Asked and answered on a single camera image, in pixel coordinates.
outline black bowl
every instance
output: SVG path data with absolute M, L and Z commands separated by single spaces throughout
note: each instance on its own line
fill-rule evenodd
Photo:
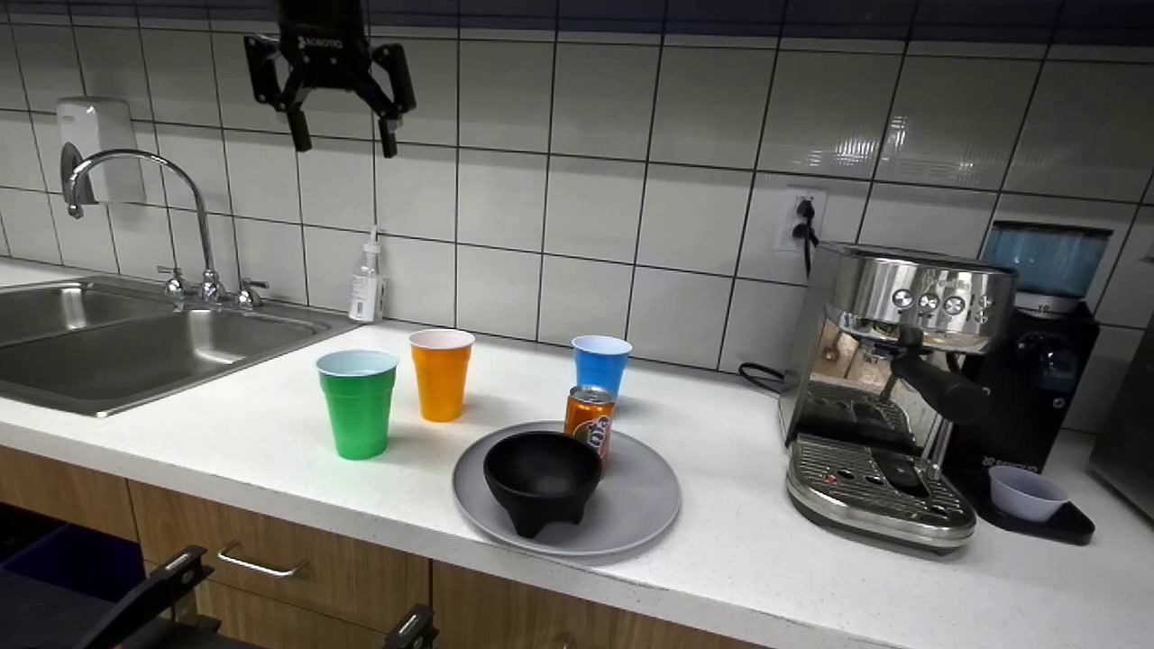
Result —
M 484 481 L 520 536 L 549 523 L 579 523 L 584 501 L 602 481 L 602 459 L 561 433 L 515 433 L 484 453 Z

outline green plastic cup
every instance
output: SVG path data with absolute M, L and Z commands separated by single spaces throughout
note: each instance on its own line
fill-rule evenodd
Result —
M 340 459 L 373 459 L 389 447 L 396 356 L 340 350 L 317 361 Z

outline orange plastic cup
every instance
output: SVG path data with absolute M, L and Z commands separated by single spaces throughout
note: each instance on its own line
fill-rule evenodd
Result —
M 465 374 L 473 337 L 454 327 L 426 327 L 411 337 L 420 417 L 454 422 L 465 411 Z

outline cabinet door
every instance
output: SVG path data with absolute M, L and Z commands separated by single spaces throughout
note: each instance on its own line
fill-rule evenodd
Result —
M 740 641 L 556 591 L 434 565 L 444 649 L 740 649 Z
M 413 555 L 151 486 L 132 486 L 132 506 L 146 565 L 200 543 L 211 585 L 363 628 L 394 628 L 429 603 L 429 561 Z
M 269 603 L 224 585 L 194 587 L 197 614 L 221 619 L 221 635 L 272 649 L 373 649 L 382 631 Z
M 128 492 L 122 481 L 104 471 L 0 447 L 0 501 L 70 528 L 138 540 Z

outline power cord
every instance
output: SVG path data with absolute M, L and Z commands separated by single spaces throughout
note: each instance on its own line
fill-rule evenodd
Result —
M 816 202 L 812 202 L 812 198 L 799 198 L 799 202 L 798 202 L 798 221 L 799 221 L 799 222 L 792 229 L 792 243 L 799 243 L 804 278 L 816 273 L 812 250 L 821 247 L 821 238 L 818 238 L 818 230 L 816 230 L 816 218 L 818 218 Z M 766 392 L 781 392 L 787 384 L 789 384 L 787 372 L 766 367 L 766 363 L 748 363 L 748 361 L 740 363 L 736 374 L 747 379 L 747 384 L 754 384 L 754 385 L 759 385 L 759 388 L 766 388 Z

